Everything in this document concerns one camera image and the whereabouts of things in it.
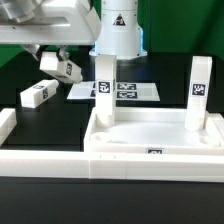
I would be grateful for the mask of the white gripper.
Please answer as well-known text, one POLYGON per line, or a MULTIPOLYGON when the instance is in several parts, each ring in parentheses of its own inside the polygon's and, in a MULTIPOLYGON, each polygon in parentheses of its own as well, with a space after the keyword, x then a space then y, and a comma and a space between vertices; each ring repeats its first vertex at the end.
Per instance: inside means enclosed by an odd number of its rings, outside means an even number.
POLYGON ((37 61, 40 45, 61 45, 56 56, 67 61, 66 45, 92 45, 100 31, 90 0, 0 0, 0 44, 23 44, 37 61))

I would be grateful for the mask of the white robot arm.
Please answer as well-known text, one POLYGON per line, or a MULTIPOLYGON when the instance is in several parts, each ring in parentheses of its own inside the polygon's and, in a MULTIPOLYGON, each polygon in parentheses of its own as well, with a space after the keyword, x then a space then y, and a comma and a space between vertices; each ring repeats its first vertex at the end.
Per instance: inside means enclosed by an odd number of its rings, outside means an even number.
POLYGON ((0 0, 0 44, 91 45, 90 55, 147 55, 138 0, 0 0))

